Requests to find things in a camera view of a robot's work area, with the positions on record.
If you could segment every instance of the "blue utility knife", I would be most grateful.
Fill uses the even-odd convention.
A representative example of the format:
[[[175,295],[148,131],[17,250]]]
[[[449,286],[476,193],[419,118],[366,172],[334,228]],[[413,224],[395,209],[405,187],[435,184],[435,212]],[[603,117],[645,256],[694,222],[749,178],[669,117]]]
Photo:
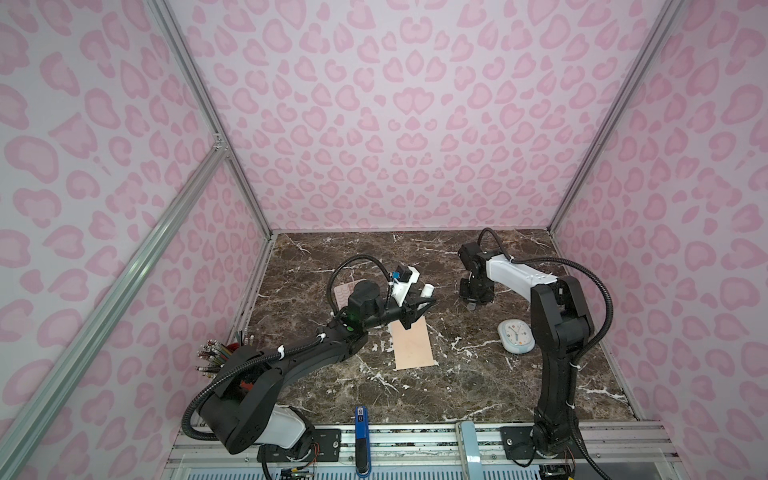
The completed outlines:
[[[371,442],[368,432],[368,409],[355,409],[355,470],[360,478],[371,475]]]

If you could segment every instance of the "sheet of paper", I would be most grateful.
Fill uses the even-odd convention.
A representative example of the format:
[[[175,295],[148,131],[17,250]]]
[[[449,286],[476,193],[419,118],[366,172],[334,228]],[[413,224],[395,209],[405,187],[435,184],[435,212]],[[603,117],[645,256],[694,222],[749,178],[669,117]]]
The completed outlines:
[[[364,279],[333,288],[339,308],[346,306],[355,285],[362,280]],[[432,357],[432,344],[429,342],[427,321],[424,317],[411,325],[410,330],[404,329],[400,322],[392,322],[389,324],[389,333],[392,334],[392,347],[395,349],[395,370],[436,365]]]

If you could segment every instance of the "pink patterned wall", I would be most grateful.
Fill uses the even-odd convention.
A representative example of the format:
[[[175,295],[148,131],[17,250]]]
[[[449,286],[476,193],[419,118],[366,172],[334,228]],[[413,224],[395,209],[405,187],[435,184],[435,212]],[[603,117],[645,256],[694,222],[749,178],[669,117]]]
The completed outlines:
[[[557,235],[611,287],[608,344],[692,480],[768,472],[766,25],[693,2]]]
[[[0,5],[0,432],[211,143],[141,0]]]
[[[205,385],[196,351],[229,333],[263,241],[220,167],[20,480],[159,475]]]
[[[661,0],[172,0],[273,228],[541,227]]]

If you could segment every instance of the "white clock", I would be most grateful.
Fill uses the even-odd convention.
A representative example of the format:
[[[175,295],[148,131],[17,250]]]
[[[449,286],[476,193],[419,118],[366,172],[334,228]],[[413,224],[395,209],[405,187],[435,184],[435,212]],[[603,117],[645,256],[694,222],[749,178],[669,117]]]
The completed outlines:
[[[536,344],[531,327],[522,320],[511,319],[499,323],[498,334],[502,338],[502,345],[510,353],[528,353]]]

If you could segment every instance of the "white bottle cap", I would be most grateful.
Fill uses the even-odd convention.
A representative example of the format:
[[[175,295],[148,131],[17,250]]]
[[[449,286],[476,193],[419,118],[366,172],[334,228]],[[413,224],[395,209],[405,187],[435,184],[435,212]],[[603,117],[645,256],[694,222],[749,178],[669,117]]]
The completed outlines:
[[[435,286],[431,283],[425,283],[424,288],[422,288],[422,297],[423,298],[429,298],[432,296],[432,292],[435,291]]]

